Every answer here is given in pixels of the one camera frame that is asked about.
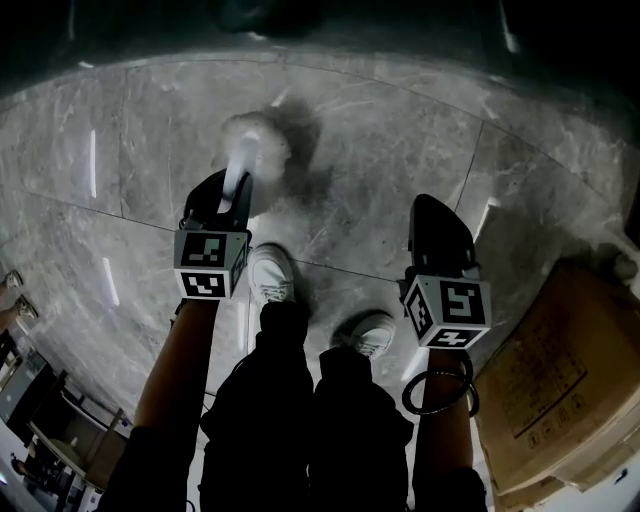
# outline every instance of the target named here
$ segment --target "floor tile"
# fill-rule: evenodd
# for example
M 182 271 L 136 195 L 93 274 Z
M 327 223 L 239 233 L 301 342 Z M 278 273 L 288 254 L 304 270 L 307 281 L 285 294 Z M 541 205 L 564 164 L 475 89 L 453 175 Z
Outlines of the floor tile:
M 4 114 L 0 130 L 13 138 L 2 144 L 4 165 L 30 192 L 120 215 L 123 85 L 124 71 L 109 68 L 38 86 Z
M 384 53 L 291 52 L 287 62 L 375 78 L 478 116 L 559 162 L 622 216 L 629 213 L 640 179 L 640 151 L 592 122 L 593 107 L 562 104 L 560 92 L 555 101 L 540 93 L 516 94 L 500 77 L 489 80 L 446 63 Z
M 222 123 L 261 110 L 284 89 L 281 67 L 163 64 L 128 72 L 123 114 L 126 218 L 174 229 L 189 192 L 212 172 Z
M 302 261 L 396 279 L 414 197 L 454 207 L 480 121 L 394 87 L 288 68 L 281 126 L 293 157 L 280 195 L 250 223 L 255 244 L 275 242 Z
M 488 119 L 569 169 L 626 217 L 640 179 L 640 151 L 560 106 L 494 89 Z

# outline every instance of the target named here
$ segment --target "white sneaker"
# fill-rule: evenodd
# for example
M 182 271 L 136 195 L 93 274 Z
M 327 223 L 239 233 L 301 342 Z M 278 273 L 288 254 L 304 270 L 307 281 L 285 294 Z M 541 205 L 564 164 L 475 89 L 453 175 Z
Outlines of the white sneaker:
M 273 244 L 256 247 L 247 264 L 249 286 L 262 308 L 268 302 L 295 302 L 293 271 L 282 250 Z
M 7 283 L 7 288 L 19 288 L 24 283 L 22 281 L 22 277 L 18 274 L 17 270 L 12 270 L 6 276 L 4 276 L 4 282 Z
M 18 306 L 18 314 L 22 318 L 32 318 L 34 320 L 38 318 L 36 308 L 31 305 L 24 295 L 20 295 L 20 297 L 16 299 L 16 305 Z
M 370 361 L 374 361 L 387 351 L 395 334 L 396 324 L 393 318 L 378 313 L 362 320 L 346 344 L 359 354 L 367 356 Z

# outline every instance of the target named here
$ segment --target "gray marble tile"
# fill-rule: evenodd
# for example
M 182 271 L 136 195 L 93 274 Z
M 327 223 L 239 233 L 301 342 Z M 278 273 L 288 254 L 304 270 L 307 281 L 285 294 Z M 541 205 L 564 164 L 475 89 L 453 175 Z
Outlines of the gray marble tile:
M 174 228 L 188 193 L 219 170 L 212 161 L 222 123 L 267 107 L 283 89 L 282 68 L 273 64 L 197 62 L 130 70 L 121 169 L 125 217 Z
M 118 157 L 124 72 L 108 68 L 38 86 L 38 94 L 5 113 L 4 165 L 28 191 L 120 215 Z M 95 133 L 95 195 L 91 140 Z
M 490 121 L 576 174 L 622 216 L 629 213 L 640 179 L 640 151 L 590 122 L 586 113 L 572 113 L 575 109 L 565 108 L 560 99 L 517 94 L 500 77 L 492 81 L 446 63 L 387 54 L 370 59 L 346 54 L 336 62 L 332 56 L 296 54 L 288 61 L 373 77 Z
M 255 241 L 292 257 L 395 279 L 413 198 L 455 206 L 480 130 L 472 116 L 339 73 L 288 67 L 279 111 L 292 146 L 280 195 L 252 219 Z
M 640 151 L 606 128 L 558 105 L 494 88 L 485 119 L 517 135 L 569 169 L 626 217 L 640 178 Z
M 477 258 L 492 287 L 492 330 L 470 351 L 478 369 L 520 321 L 558 258 L 617 243 L 608 227 L 617 216 L 599 194 L 491 125 L 483 127 L 457 213 L 472 233 L 481 226 Z
M 376 55 L 373 77 L 484 119 L 487 118 L 485 102 L 496 88 L 496 84 L 459 66 L 385 54 Z
M 131 415 L 180 301 L 173 233 L 30 197 L 27 214 L 41 221 L 0 248 L 2 269 L 21 272 L 26 281 L 21 291 L 40 313 L 38 322 L 26 323 L 29 337 L 80 387 Z M 238 297 L 248 301 L 248 292 Z M 216 374 L 244 355 L 235 339 L 239 321 L 234 314 L 246 310 L 236 302 L 221 307 L 213 345 Z
M 362 78 L 374 78 L 376 69 L 375 54 L 337 53 L 317 51 L 289 50 L 285 54 L 285 63 L 309 68 L 337 71 Z

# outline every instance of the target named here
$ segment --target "person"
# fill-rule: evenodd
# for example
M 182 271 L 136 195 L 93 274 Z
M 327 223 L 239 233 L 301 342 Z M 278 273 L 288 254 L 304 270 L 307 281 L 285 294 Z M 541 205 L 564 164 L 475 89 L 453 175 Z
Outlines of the person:
M 16 270 L 12 270 L 4 277 L 2 283 L 0 283 L 0 297 L 2 297 L 7 290 L 20 288 L 23 284 L 24 282 L 20 274 L 18 274 Z M 0 311 L 0 333 L 6 331 L 18 316 L 31 319 L 38 318 L 36 309 L 24 295 L 20 295 L 9 309 Z
M 307 315 L 296 302 L 289 261 L 276 246 L 263 245 L 252 251 L 247 274 L 261 307 L 255 350 L 200 419 L 218 303 L 184 305 L 99 510 L 183 510 L 200 424 L 209 438 L 202 512 L 405 511 L 413 424 L 371 375 L 371 361 L 393 340 L 393 320 L 370 315 L 321 354 L 314 392 L 303 348 Z M 431 353 L 429 366 L 461 370 L 442 350 Z M 426 386 L 423 404 L 458 391 L 450 380 Z M 413 473 L 417 510 L 486 510 L 472 459 L 466 400 L 422 417 Z

